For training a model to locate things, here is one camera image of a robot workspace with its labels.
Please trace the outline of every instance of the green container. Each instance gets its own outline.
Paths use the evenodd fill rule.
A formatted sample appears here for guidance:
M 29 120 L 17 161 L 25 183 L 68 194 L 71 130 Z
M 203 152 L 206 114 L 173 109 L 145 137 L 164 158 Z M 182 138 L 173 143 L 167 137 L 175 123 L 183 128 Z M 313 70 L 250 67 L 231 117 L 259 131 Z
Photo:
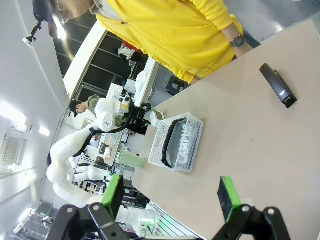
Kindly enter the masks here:
M 142 168 L 145 165 L 145 159 L 142 156 L 124 150 L 118 151 L 117 162 L 133 168 Z

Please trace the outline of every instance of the black cap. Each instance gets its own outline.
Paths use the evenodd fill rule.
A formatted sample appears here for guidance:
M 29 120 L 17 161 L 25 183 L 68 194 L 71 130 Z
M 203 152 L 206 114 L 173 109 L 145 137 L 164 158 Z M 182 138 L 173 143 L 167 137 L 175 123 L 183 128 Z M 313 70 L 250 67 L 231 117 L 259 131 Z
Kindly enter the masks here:
M 78 115 L 77 112 L 76 112 L 76 109 L 77 109 L 76 106 L 79 105 L 79 104 L 82 104 L 82 101 L 72 100 L 70 102 L 69 109 L 70 109 L 71 112 L 73 112 L 74 117 L 76 117 Z
M 46 21 L 49 26 L 51 37 L 58 36 L 58 28 L 54 21 L 54 9 L 56 9 L 56 0 L 33 0 L 33 14 L 38 21 Z

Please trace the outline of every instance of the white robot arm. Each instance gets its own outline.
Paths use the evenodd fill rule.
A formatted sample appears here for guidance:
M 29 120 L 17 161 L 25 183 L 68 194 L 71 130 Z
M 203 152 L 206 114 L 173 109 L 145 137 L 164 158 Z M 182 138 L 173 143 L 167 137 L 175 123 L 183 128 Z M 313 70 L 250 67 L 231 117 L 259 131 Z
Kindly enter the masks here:
M 84 145 L 96 134 L 96 131 L 109 132 L 117 127 L 121 129 L 124 125 L 121 127 L 119 123 L 123 124 L 125 114 L 129 116 L 127 119 L 128 124 L 134 110 L 136 114 L 140 113 L 136 109 L 130 109 L 129 97 L 126 97 L 125 100 L 126 101 L 121 103 L 112 99 L 101 98 L 95 107 L 95 113 L 97 115 L 95 122 L 89 124 L 84 129 L 64 137 L 51 147 L 51 165 L 46 172 L 47 178 L 54 183 L 53 190 L 59 197 L 78 208 L 83 208 L 92 203 L 101 203 L 103 196 L 88 193 L 72 184 L 72 181 L 90 178 L 97 180 L 104 178 L 106 173 L 98 171 L 94 167 L 78 167 L 71 157 L 83 151 Z M 74 174 L 74 172 L 70 172 L 72 167 L 76 168 L 77 172 L 82 173 Z M 125 209 L 121 206 L 116 216 L 116 221 L 132 225 L 137 235 L 142 237 L 148 232 L 148 229 L 146 229 L 147 226 L 151 228 L 154 227 L 150 222 L 152 222 L 152 220 L 154 221 L 156 216 L 157 213 L 153 210 L 137 208 Z

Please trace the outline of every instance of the yellow sleeve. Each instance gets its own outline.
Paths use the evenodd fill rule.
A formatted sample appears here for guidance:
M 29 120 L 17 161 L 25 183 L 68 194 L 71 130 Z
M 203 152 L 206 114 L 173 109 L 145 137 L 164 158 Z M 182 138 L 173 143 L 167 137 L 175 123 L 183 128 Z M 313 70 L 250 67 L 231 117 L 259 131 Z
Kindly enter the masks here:
M 167 69 L 169 69 L 171 72 L 174 73 L 174 75 L 176 75 L 179 79 L 187 82 L 188 84 L 191 84 L 191 82 L 193 81 L 193 79 L 195 78 L 196 75 L 188 72 L 188 71 L 182 71 L 181 69 L 175 67 L 175 66 L 168 66 L 165 64 L 162 64 L 164 67 L 166 67 Z
M 219 30 L 234 23 L 223 0 L 182 0 L 191 2 Z

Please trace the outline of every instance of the hand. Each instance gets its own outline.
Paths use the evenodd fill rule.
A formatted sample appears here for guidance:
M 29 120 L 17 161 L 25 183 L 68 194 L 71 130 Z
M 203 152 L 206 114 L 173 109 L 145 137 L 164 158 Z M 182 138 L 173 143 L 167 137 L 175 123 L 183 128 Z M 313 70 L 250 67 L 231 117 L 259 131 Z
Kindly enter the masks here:
M 195 84 L 195 83 L 197 83 L 197 82 L 199 82 L 199 81 L 200 81 L 200 79 L 195 76 L 194 79 L 193 79 L 192 82 L 191 82 L 191 85 L 193 85 L 193 84 Z
M 247 42 L 245 42 L 241 46 L 235 47 L 234 51 L 235 51 L 236 57 L 239 58 L 242 55 L 246 54 L 247 52 L 251 51 L 252 49 L 253 48 Z

